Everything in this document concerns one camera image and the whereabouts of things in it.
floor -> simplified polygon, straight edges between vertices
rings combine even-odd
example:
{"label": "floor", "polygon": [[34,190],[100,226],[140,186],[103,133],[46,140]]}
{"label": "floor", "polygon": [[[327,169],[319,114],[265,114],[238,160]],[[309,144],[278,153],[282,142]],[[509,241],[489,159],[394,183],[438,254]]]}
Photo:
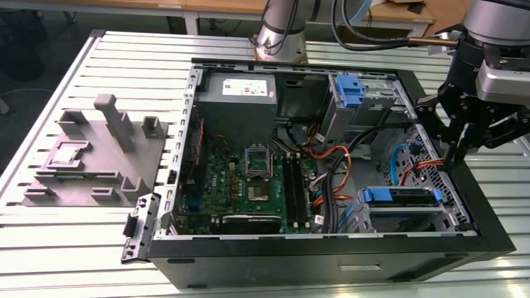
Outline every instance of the floor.
{"label": "floor", "polygon": [[[87,40],[92,29],[112,31],[170,33],[166,17],[127,16],[115,14],[79,13],[78,22],[67,24],[62,12],[44,11],[40,19],[48,34],[47,41],[36,45],[36,53],[46,65],[46,72],[34,81],[20,82],[0,72],[0,98],[11,107],[7,115],[0,115],[0,174],[3,173],[12,155],[22,144],[27,132],[47,104],[78,52]],[[261,24],[245,20],[218,20],[215,26],[201,20],[201,34],[217,36],[249,37],[257,34]],[[185,20],[171,19],[174,32],[186,34]],[[310,25],[307,27],[307,40],[331,41],[333,35],[329,26]],[[19,89],[46,89],[50,91],[20,91],[3,95]]]}

metal slotted table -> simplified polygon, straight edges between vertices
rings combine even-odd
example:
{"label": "metal slotted table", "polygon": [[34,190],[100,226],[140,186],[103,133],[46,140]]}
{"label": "metal slotted table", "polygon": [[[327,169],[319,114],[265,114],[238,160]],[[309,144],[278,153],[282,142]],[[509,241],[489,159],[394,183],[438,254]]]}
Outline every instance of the metal slotted table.
{"label": "metal slotted table", "polygon": [[[414,70],[425,91],[434,93],[450,58],[425,49],[353,53],[334,43],[309,42],[313,64]],[[60,128],[63,109],[82,109],[100,120],[92,101],[99,93],[118,97],[116,108],[132,121],[155,115],[170,122],[170,138],[158,182],[167,177],[171,136],[182,130],[183,94],[193,57],[253,59],[243,38],[107,32],[90,37],[48,105],[0,177],[0,296],[123,297],[159,295],[447,297],[457,292],[482,297],[529,297],[530,293],[530,160],[520,139],[482,148],[468,164],[517,246],[496,259],[465,265],[427,282],[350,286],[245,289],[176,289],[152,264],[120,265],[126,215],[131,208],[24,207],[27,185],[47,158]]]}

gray power supply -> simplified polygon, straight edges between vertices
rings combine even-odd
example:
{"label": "gray power supply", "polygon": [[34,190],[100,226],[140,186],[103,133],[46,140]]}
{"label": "gray power supply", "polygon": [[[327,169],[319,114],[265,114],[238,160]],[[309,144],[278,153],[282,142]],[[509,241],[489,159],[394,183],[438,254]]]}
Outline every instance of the gray power supply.
{"label": "gray power supply", "polygon": [[213,73],[198,93],[199,118],[230,149],[269,144],[277,116],[277,85],[269,74]]}

chip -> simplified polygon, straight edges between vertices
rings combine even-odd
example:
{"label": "chip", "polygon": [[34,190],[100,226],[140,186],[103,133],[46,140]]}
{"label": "chip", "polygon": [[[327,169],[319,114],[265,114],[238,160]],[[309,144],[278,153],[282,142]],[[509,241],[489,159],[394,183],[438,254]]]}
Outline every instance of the chip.
{"label": "chip", "polygon": [[249,200],[269,201],[269,182],[249,182]]}

blue cable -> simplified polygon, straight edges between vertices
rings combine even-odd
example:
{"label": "blue cable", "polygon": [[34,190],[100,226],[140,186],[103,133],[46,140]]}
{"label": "blue cable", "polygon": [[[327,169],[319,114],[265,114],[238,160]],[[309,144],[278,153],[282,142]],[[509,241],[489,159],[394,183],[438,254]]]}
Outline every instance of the blue cable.
{"label": "blue cable", "polygon": [[399,185],[399,179],[398,179],[398,173],[397,173],[397,162],[398,162],[398,155],[401,148],[410,149],[409,144],[399,144],[397,148],[394,149],[394,152],[391,153],[391,158],[390,158],[390,178],[391,178],[391,184],[393,185]]}

